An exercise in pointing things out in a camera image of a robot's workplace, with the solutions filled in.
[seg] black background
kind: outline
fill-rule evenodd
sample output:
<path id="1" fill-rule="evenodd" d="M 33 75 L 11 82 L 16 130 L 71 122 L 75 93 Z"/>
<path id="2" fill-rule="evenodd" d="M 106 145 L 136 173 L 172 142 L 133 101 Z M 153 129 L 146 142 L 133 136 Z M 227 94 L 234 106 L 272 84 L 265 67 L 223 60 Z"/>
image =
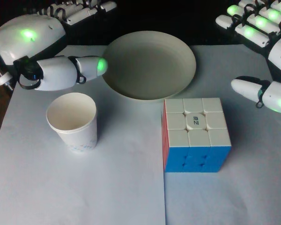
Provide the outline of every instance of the black background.
<path id="1" fill-rule="evenodd" d="M 0 26 L 24 14 L 27 7 L 47 7 L 50 0 L 0 0 Z M 215 19 L 226 14 L 237 0 L 115 0 L 118 18 L 104 28 L 93 30 L 85 26 L 87 35 L 71 40 L 70 44 L 107 45 L 116 38 L 139 30 L 155 30 L 176 36 L 188 45 L 233 44 L 215 25 Z"/>

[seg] disposable cup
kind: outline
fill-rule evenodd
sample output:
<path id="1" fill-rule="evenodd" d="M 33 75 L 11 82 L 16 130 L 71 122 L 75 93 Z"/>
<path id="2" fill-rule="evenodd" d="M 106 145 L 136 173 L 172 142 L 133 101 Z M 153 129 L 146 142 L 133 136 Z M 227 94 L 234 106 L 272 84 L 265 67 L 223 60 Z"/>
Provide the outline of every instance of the disposable cup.
<path id="1" fill-rule="evenodd" d="M 47 109 L 47 121 L 74 152 L 86 152 L 97 144 L 97 109 L 94 100 L 81 93 L 55 99 Z"/>

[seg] blue cube face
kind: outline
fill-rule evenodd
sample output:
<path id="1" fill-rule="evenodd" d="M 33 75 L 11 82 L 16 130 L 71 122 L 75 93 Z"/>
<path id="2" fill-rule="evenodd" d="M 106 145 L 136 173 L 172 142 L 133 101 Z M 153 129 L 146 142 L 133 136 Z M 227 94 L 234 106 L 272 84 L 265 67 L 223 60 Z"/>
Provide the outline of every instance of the blue cube face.
<path id="1" fill-rule="evenodd" d="M 231 149 L 220 99 L 166 99 L 164 104 L 164 171 L 218 172 Z"/>

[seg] round plate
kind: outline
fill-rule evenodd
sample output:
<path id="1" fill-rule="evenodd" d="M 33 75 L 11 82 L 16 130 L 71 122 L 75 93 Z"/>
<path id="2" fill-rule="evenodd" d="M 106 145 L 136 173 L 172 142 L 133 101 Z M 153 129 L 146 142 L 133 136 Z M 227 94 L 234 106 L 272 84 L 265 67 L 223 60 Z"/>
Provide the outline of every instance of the round plate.
<path id="1" fill-rule="evenodd" d="M 129 98 L 155 100 L 188 86 L 196 71 L 191 49 L 178 38 L 156 31 L 139 31 L 113 41 L 103 56 L 106 83 Z"/>

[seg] robotic hand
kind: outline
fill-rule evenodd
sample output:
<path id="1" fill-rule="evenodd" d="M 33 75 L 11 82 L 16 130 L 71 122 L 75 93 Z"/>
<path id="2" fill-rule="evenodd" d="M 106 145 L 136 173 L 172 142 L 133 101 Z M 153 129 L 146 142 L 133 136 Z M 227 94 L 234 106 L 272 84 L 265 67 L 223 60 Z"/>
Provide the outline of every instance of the robotic hand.
<path id="1" fill-rule="evenodd" d="M 115 2 L 97 0 L 52 4 L 2 25 L 0 86 L 10 87 L 10 81 L 16 80 L 25 89 L 61 90 L 103 75 L 108 67 L 103 58 L 54 56 L 66 47 L 68 38 L 83 34 L 86 24 L 111 18 L 116 8 Z M 23 85 L 21 75 L 30 84 Z"/>
<path id="2" fill-rule="evenodd" d="M 241 0 L 227 9 L 227 15 L 217 17 L 216 23 L 228 34 L 262 54 L 277 81 L 261 81 L 241 76 L 231 82 L 239 94 L 281 113 L 281 1 Z"/>

